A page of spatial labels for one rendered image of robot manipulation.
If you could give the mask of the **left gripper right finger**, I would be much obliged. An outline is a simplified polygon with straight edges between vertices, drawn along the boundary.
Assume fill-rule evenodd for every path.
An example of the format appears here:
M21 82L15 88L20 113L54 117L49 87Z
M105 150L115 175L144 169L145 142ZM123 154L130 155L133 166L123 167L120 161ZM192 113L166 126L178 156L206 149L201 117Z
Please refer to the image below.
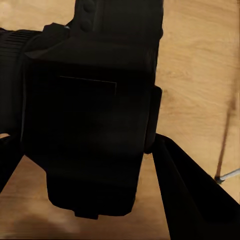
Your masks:
M171 240L240 240L240 205L172 139L152 151Z

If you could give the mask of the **camera tripod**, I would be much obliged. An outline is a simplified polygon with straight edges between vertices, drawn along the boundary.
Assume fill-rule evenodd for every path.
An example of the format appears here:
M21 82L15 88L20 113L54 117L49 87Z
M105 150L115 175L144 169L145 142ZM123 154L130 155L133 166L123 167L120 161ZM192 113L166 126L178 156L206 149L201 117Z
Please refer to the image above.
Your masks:
M217 176L214 178L214 180L220 185L221 183L223 183L225 180L231 178L231 177L234 177L234 176L237 176L240 174L240 168L234 170L234 171L231 171L223 176Z

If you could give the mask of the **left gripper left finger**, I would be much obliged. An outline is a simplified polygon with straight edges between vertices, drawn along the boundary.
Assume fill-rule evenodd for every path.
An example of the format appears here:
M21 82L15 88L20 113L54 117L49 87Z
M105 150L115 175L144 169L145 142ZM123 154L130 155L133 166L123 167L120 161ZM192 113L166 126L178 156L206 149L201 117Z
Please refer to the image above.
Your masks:
M0 138L0 193L25 155L20 143L21 133Z

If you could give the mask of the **digital camera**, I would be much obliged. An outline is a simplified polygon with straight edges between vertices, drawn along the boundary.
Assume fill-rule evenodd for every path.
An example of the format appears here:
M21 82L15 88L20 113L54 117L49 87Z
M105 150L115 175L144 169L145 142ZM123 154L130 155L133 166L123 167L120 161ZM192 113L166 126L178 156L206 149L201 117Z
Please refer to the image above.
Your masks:
M75 0L67 25L0 27L0 134L46 171L48 198L76 217L132 211L154 148L164 0Z

